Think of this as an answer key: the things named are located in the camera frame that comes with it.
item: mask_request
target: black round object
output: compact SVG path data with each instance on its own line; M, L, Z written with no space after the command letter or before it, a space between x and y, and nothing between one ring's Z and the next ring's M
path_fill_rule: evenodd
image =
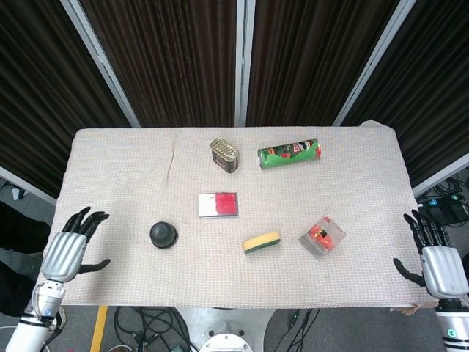
M149 238L159 249L166 249L176 243L177 231L173 225L161 221L152 226Z

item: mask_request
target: chip can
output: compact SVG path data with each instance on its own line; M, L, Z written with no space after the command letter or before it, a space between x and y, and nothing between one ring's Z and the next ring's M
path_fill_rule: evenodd
M319 159L320 157L320 143L315 138L257 150L261 169Z
M216 138L210 144L212 159L229 174L235 172L239 164L239 152L223 138Z

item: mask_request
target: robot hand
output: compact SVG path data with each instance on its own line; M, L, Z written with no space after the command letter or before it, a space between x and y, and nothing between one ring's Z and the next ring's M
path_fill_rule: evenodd
M469 285L459 253L451 247L448 233L441 224L412 210L407 214L413 239L420 254L423 275L410 273L397 258L394 265L407 280L426 287L438 299L435 312L440 323L444 345L448 352L469 350Z
M103 211L98 211L82 223L89 209L86 207L73 215L52 241L41 266L45 281L34 288L31 301L8 343L7 352L42 351L45 344L62 332L61 329L54 330L45 343L49 327L65 296L64 283L72 280L76 274L99 271L111 262L106 259L97 265L81 264L86 245L99 224L109 217Z

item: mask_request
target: transparent plastic box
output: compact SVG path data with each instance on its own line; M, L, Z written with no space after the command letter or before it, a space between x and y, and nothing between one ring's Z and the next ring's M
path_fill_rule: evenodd
M299 241L315 257L324 257L331 253L346 235L334 220L324 215L299 238Z

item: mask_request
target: dark fabric panel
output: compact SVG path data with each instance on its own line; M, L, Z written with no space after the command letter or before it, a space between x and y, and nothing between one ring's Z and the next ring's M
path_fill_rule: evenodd
M75 133L129 127L59 0L1 2L0 166L59 195Z
M469 153L469 1L417 1L345 124L396 130L412 186Z
M247 125L332 125L397 3L257 0Z
M146 127L232 126L236 0L83 0Z

